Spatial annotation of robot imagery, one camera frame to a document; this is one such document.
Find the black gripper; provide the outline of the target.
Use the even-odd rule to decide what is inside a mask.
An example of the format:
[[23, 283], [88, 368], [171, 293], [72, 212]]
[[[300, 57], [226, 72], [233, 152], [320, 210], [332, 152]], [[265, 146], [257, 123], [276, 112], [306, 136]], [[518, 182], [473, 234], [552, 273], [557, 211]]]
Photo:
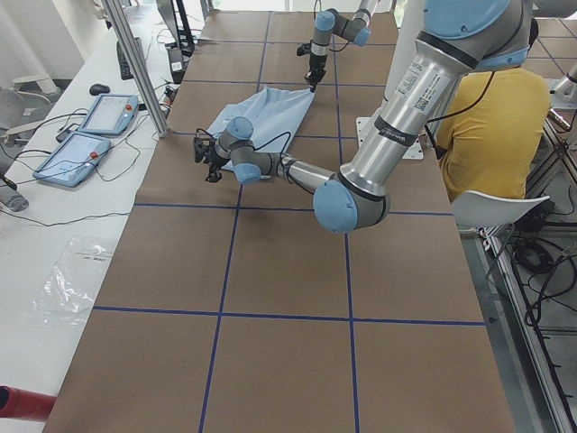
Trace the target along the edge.
[[317, 55], [310, 52], [309, 55], [309, 71], [305, 75], [305, 81], [309, 86], [309, 90], [314, 93], [316, 87], [321, 83], [325, 76], [325, 64], [327, 55]]
[[209, 183], [217, 183], [219, 182], [223, 175], [221, 172], [221, 168], [228, 163], [230, 159], [228, 157], [222, 157], [216, 151], [216, 145], [210, 144], [208, 146], [208, 150], [206, 151], [205, 163], [208, 164], [208, 173], [205, 178], [206, 182]]

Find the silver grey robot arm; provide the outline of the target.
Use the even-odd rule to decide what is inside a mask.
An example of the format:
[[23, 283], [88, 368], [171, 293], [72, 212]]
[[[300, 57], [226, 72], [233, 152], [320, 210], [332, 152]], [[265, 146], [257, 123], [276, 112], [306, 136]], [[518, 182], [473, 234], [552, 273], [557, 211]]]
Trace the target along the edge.
[[347, 42], [364, 46], [371, 36], [371, 18], [379, 2], [379, 0], [362, 0], [352, 19], [344, 17], [334, 8], [316, 15], [312, 39], [297, 49], [298, 56], [309, 57], [309, 69], [305, 81], [312, 93], [325, 76], [325, 64], [332, 37], [338, 36]]
[[316, 220], [326, 230], [349, 233], [375, 226], [389, 212], [386, 181], [426, 126], [438, 103], [464, 75], [510, 69], [528, 53], [532, 5], [528, 1], [422, 1], [411, 33], [416, 53], [391, 95], [366, 124], [353, 159], [338, 171], [284, 152], [259, 152], [252, 123], [237, 116], [218, 136], [196, 135], [196, 162], [218, 182], [229, 165], [241, 184], [277, 176], [313, 196]]

